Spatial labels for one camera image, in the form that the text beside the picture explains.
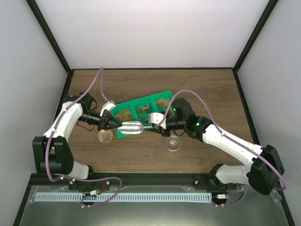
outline wooden tabletop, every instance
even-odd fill
[[[84,92],[97,70],[76,70],[69,94]],[[214,119],[224,130],[252,142],[246,115],[232,70],[105,70],[103,91],[116,104],[170,90],[198,93],[208,105]],[[100,77],[89,92],[98,103],[105,103],[100,92]],[[197,115],[209,117],[202,103],[191,93],[182,93]],[[152,132],[100,143],[98,131],[74,126],[69,145],[74,160],[91,165],[95,172],[208,173],[217,163],[240,165],[240,162],[211,145],[181,137],[176,153],[165,150],[165,137]]]

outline black frame edge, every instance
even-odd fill
[[[269,2],[267,3],[267,6],[265,7],[262,15],[260,16],[248,42],[246,43],[243,51],[241,52],[235,66],[234,69],[239,71],[241,65],[243,64],[244,60],[246,59],[247,55],[249,54],[253,44],[255,43],[257,37],[259,36],[261,30],[263,29],[265,23],[267,22],[269,16],[271,15],[273,9],[275,8],[275,6],[277,5],[278,0],[269,0]]]
[[[236,86],[237,86],[237,89],[238,89],[238,92],[239,92],[239,96],[240,96],[240,99],[241,99],[241,103],[244,107],[244,111],[245,111],[245,114],[246,114],[246,119],[248,121],[248,125],[249,125],[250,131],[251,131],[253,142],[256,145],[260,145],[260,141],[259,141],[256,129],[255,129],[255,125],[254,125],[253,119],[251,117],[250,109],[249,109],[248,104],[246,102],[246,97],[245,97],[243,88],[241,86],[241,83],[239,81],[237,71],[235,69],[233,69],[233,74],[234,74],[234,79],[235,79]]]
[[[60,47],[58,46],[42,12],[39,9],[39,6],[37,5],[35,0],[26,0],[28,6],[30,7],[30,9],[32,10],[32,13],[34,14],[34,16],[36,17],[38,23],[40,24],[40,27],[42,28],[43,32],[45,33],[50,45],[52,46],[57,58],[59,59],[59,61],[61,62],[63,68],[65,69],[65,71],[68,73],[71,68],[69,67]]]
[[[25,207],[26,207],[27,200],[28,200],[32,186],[52,186],[52,185],[53,185],[53,182],[51,182],[48,179],[46,174],[39,174],[39,173],[31,174],[13,226],[19,226],[21,224],[22,217],[23,217],[23,214],[25,211]],[[69,182],[67,180],[63,180],[63,181],[59,180],[56,182],[55,185],[56,186],[68,186]]]
[[[63,87],[63,90],[62,90],[62,94],[61,94],[60,100],[58,102],[58,106],[57,106],[57,109],[56,109],[56,112],[55,112],[55,118],[54,118],[54,120],[57,118],[58,114],[61,111],[64,97],[69,92],[69,88],[70,88],[71,81],[72,81],[72,78],[73,78],[73,75],[74,75],[74,71],[75,70],[72,69],[69,73],[67,73],[66,81],[65,81],[65,84],[64,84],[64,87]]]
[[[244,107],[244,111],[245,111],[245,114],[246,114],[246,119],[248,121],[248,125],[249,125],[250,131],[251,131],[253,142],[254,142],[254,144],[260,145],[258,134],[257,134],[256,128],[255,128],[253,119],[251,117],[251,113],[250,113],[250,110],[249,110],[249,107],[248,107],[248,104],[247,104],[247,101],[246,101],[246,97],[244,95],[243,88],[242,88],[241,83],[239,81],[237,70],[233,69],[233,74],[234,74],[234,79],[235,79],[235,82],[236,82],[236,85],[237,85],[237,88],[238,88],[238,92],[239,92],[239,95],[240,95],[240,99],[241,99],[242,105]],[[288,204],[286,202],[284,192],[283,191],[277,191],[277,192],[281,196],[281,199],[280,199],[281,200],[281,205],[282,205],[282,208],[284,210],[285,217],[286,217],[286,220],[288,222],[288,225],[289,226],[295,226],[291,211],[290,211],[290,209],[288,207]]]

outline white wall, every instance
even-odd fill
[[[11,226],[30,174],[32,139],[51,125],[66,78],[26,1],[0,7],[0,224]]]
[[[268,0],[37,0],[71,68],[232,67]]]
[[[279,1],[239,78],[262,145],[280,154],[285,197],[301,225],[301,1]]]

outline food item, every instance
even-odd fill
[[[134,121],[131,110],[122,110],[115,115],[120,121]]]
[[[162,98],[158,101],[156,101],[156,105],[158,106],[159,111],[164,112],[166,111],[168,105],[169,105],[169,99],[168,98]],[[173,115],[173,112],[171,109],[168,110],[169,115]]]
[[[139,121],[142,122],[142,124],[148,124],[148,115],[151,113],[151,107],[149,105],[142,105],[138,108],[136,108]]]
[[[150,106],[149,105],[143,105],[138,107],[137,109],[138,114],[142,114],[142,113],[149,113],[150,112]]]
[[[168,98],[162,98],[162,99],[158,100],[156,102],[156,104],[157,104],[158,108],[165,108],[166,109],[169,105],[169,99]]]

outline purple cable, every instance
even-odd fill
[[[104,98],[105,101],[108,101],[108,98],[105,96],[105,94],[103,93],[103,69],[102,69],[102,79],[101,79],[101,82],[100,82],[100,91],[102,93],[102,96]]]
[[[118,178],[118,177],[108,177],[108,178],[96,179],[96,180],[77,179],[78,181],[84,181],[84,182],[98,182],[98,181],[112,180],[112,179],[119,180],[119,182],[120,182],[119,188],[118,188],[118,190],[115,192],[115,194],[112,195],[112,197],[109,198],[109,199],[107,199],[106,201],[101,202],[101,203],[99,203],[99,204],[93,204],[93,205],[91,205],[90,207],[101,206],[101,205],[104,205],[104,204],[108,203],[108,202],[111,201],[112,199],[114,199],[115,196],[121,191],[121,188],[122,188],[122,181],[121,181],[121,179]],[[85,199],[85,198],[82,198],[82,200],[81,200],[81,202],[80,202],[81,205],[84,205],[84,204],[83,204],[84,199]]]
[[[235,206],[237,204],[239,204],[246,196],[246,193],[247,193],[247,190],[248,190],[248,186],[245,186],[245,192],[243,194],[243,196],[236,202],[232,203],[232,204],[229,204],[229,205],[224,205],[223,207],[231,207],[231,206]]]
[[[92,88],[92,86],[94,85],[94,83],[95,83],[95,81],[96,81],[96,79],[98,78],[98,76],[99,76],[99,74],[100,74],[100,72],[103,72],[103,67],[101,67],[99,70],[98,70],[98,72],[97,72],[97,74],[96,74],[96,76],[94,77],[94,79],[93,79],[93,81],[91,82],[91,84],[90,84],[90,86],[88,87],[88,89],[82,94],[82,95],[80,95],[80,97],[79,98],[77,98],[72,104],[70,104],[67,108],[66,108],[66,110],[68,111],[70,108],[72,108],[72,106],[73,105],[75,105],[77,102],[79,102],[89,91],[90,91],[90,89]],[[102,80],[101,80],[101,85],[100,85],[100,91],[101,91],[101,93],[102,93],[102,96],[104,96],[104,94],[103,94],[103,73],[102,73]]]
[[[215,122],[215,120],[214,120],[214,118],[213,118],[213,116],[212,116],[212,114],[211,114],[209,108],[207,107],[207,105],[205,104],[205,102],[203,101],[203,99],[202,99],[197,93],[193,92],[192,90],[189,90],[189,89],[182,89],[182,90],[176,92],[176,94],[173,96],[173,98],[172,98],[172,99],[170,100],[170,102],[169,102],[169,105],[168,105],[168,107],[167,107],[167,109],[166,109],[166,111],[165,111],[165,114],[164,114],[164,117],[163,117],[162,121],[159,122],[159,124],[157,124],[156,127],[159,127],[159,126],[164,122],[164,119],[165,119],[166,116],[167,116],[167,113],[168,113],[168,110],[169,110],[169,108],[170,108],[170,106],[171,106],[171,103],[174,101],[175,97],[176,97],[177,95],[179,95],[180,93],[182,93],[182,92],[189,92],[189,93],[192,93],[192,94],[194,94],[194,95],[202,102],[202,104],[203,104],[204,107],[206,108],[206,110],[207,110],[207,112],[208,112],[208,114],[209,114],[209,116],[210,116],[210,118],[211,118],[211,120],[212,120],[214,126],[215,126],[216,129],[220,132],[220,134],[221,134],[222,136],[224,136],[224,137],[227,138],[228,140],[232,141],[234,144],[236,144],[236,145],[238,145],[238,146],[240,146],[240,147],[246,149],[247,151],[251,152],[253,155],[255,155],[257,158],[259,158],[260,160],[262,160],[268,167],[270,167],[270,168],[273,170],[273,172],[277,175],[277,177],[279,177],[279,179],[281,180],[281,182],[282,182],[282,184],[283,184],[283,187],[276,187],[276,190],[281,190],[281,191],[283,191],[283,190],[285,190],[285,189],[287,188],[287,185],[286,185],[286,182],[285,182],[284,178],[283,178],[283,177],[280,175],[280,173],[275,169],[275,167],[273,167],[273,165],[272,165],[271,163],[269,163],[265,158],[263,158],[262,156],[258,155],[256,152],[254,152],[254,151],[251,150],[250,148],[248,148],[248,147],[244,146],[243,144],[237,142],[236,140],[230,138],[230,137],[227,136],[226,134],[223,134],[222,130],[221,130],[220,127],[216,124],[216,122]]]
[[[74,106],[78,101],[80,101],[89,91],[90,89],[93,87],[96,79],[98,78],[100,72],[103,72],[103,68],[101,67],[96,76],[94,77],[93,81],[91,82],[91,85],[88,87],[88,89],[79,97],[77,98],[73,103],[71,103],[67,108],[66,108],[66,111],[68,111],[72,106]],[[103,73],[102,73],[102,80],[101,80],[101,92],[102,92],[102,96],[104,97],[104,99],[107,101],[108,99],[106,99],[104,93],[103,93],[103,89],[102,89],[102,83],[103,83]],[[62,114],[57,118],[56,120],[56,123],[55,123],[55,126],[54,126],[54,130],[57,129],[61,119],[63,118],[63,116],[65,115],[66,111],[63,111]],[[51,140],[53,138],[53,135],[54,135],[55,131],[52,131],[50,133],[50,136],[48,138],[48,141],[47,141],[47,145],[46,145],[46,151],[45,151],[45,165],[46,165],[46,172],[47,172],[47,176],[49,178],[49,180],[51,182],[56,182],[58,181],[61,177],[64,177],[64,178],[68,178],[68,179],[74,179],[70,176],[65,176],[65,175],[60,175],[58,176],[57,178],[53,179],[52,176],[51,176],[51,173],[50,173],[50,169],[49,169],[49,151],[50,151],[50,144],[51,144]],[[83,182],[98,182],[98,181],[103,181],[103,180],[110,180],[110,179],[117,179],[119,180],[120,182],[120,186],[119,186],[119,189],[117,190],[117,192],[111,197],[109,198],[108,200],[98,204],[98,205],[93,205],[94,206],[100,206],[100,205],[103,205],[107,202],[109,202],[110,200],[112,200],[120,191],[121,191],[121,188],[122,188],[122,181],[120,178],[118,177],[108,177],[108,178],[102,178],[102,179],[95,179],[95,180],[86,180],[86,179],[80,179],[80,178],[77,178],[76,180],[78,181],[83,181]]]

